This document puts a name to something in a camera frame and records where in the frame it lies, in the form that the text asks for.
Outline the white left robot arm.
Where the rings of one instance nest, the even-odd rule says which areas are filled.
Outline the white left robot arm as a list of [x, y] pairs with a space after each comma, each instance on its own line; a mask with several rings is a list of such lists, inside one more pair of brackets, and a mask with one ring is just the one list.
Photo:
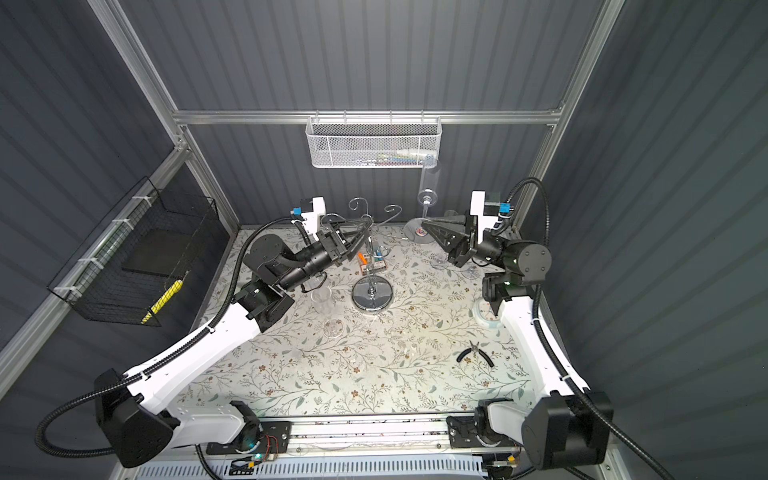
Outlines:
[[[172, 448], [227, 444], [255, 433], [258, 418], [242, 401], [200, 416], [175, 413], [170, 405], [210, 366], [274, 326], [293, 306], [292, 290], [356, 256], [372, 222], [359, 219], [351, 231], [345, 226], [344, 222], [331, 222], [298, 252], [269, 233], [267, 225], [261, 226], [245, 240], [224, 303], [207, 323], [123, 374], [105, 371], [93, 391], [57, 407], [40, 421], [34, 436], [36, 447], [59, 458], [114, 455], [122, 466], [134, 468]], [[53, 444], [47, 437], [51, 424], [89, 402], [95, 404], [96, 422], [108, 446], [72, 449]]]

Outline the clear flute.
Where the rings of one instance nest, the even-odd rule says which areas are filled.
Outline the clear flute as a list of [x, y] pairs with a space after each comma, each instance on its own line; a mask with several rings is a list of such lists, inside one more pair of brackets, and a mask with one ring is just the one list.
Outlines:
[[438, 255], [430, 257], [430, 265], [435, 270], [446, 270], [451, 267], [451, 264], [445, 258]]
[[422, 168], [419, 191], [417, 193], [417, 202], [420, 205], [419, 215], [409, 220], [403, 229], [405, 237], [415, 244], [429, 244], [433, 242], [433, 238], [423, 228], [422, 223], [427, 218], [429, 209], [437, 203], [437, 187], [440, 173], [441, 167], [435, 159], [426, 161]]
[[343, 319], [336, 312], [332, 289], [329, 286], [319, 287], [310, 297], [322, 322], [323, 334], [328, 339], [340, 337], [344, 333]]
[[469, 279], [471, 281], [475, 281], [480, 279], [483, 276], [484, 271], [481, 267], [478, 267], [474, 264], [470, 264], [468, 266], [463, 267], [460, 270], [460, 273], [464, 278]]

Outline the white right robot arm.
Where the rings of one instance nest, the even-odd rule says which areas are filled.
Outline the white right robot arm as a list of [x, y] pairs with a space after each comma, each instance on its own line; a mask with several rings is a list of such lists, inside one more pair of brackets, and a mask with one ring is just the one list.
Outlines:
[[426, 218], [421, 224], [452, 265], [479, 260], [493, 266], [482, 279], [482, 297], [520, 351], [535, 363], [532, 407], [509, 400], [482, 401], [475, 413], [478, 439], [518, 445], [528, 458], [526, 474], [563, 469], [584, 478], [582, 467], [602, 463], [610, 439], [616, 438], [658, 477], [669, 479], [671, 473], [614, 423], [608, 396], [592, 390], [578, 374], [541, 316], [542, 286], [552, 266], [551, 227], [544, 225], [539, 241], [508, 233], [517, 216], [513, 200], [528, 185], [545, 190], [540, 179], [527, 177], [500, 201], [475, 191], [466, 215]]

